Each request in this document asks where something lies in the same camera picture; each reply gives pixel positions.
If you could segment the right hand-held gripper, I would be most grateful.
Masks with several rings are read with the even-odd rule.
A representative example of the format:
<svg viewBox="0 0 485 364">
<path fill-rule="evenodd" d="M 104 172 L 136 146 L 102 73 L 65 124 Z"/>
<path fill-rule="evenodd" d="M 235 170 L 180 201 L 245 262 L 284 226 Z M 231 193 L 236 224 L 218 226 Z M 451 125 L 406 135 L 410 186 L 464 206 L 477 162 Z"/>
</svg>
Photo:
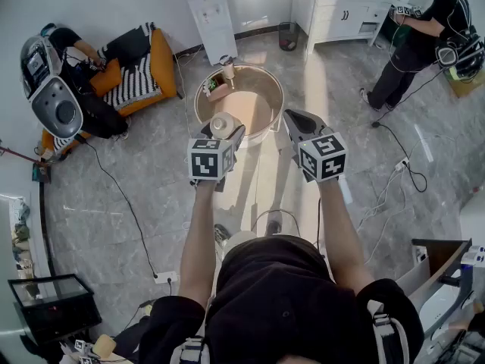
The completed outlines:
<svg viewBox="0 0 485 364">
<path fill-rule="evenodd" d="M 298 143 L 296 161 L 307 182 L 320 183 L 343 175 L 348 148 L 340 133 L 302 141 L 306 133 L 320 133 L 326 127 L 323 120 L 307 111 L 286 109 L 283 121 L 290 141 Z"/>
</svg>

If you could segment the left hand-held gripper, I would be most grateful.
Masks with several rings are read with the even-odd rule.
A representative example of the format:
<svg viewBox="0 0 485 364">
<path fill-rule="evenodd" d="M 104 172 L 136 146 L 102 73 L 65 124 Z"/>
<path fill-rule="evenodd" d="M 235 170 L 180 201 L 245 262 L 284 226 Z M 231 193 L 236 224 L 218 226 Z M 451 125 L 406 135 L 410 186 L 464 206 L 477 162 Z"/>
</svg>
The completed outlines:
<svg viewBox="0 0 485 364">
<path fill-rule="evenodd" d="M 210 121 L 201 124 L 194 139 L 189 140 L 189 179 L 194 187 L 205 180 L 215 181 L 215 191 L 223 192 L 226 176 L 236 163 L 235 152 L 246 135 L 246 127 L 241 124 L 231 132 L 227 140 L 217 140 L 212 139 L 210 125 Z"/>
</svg>

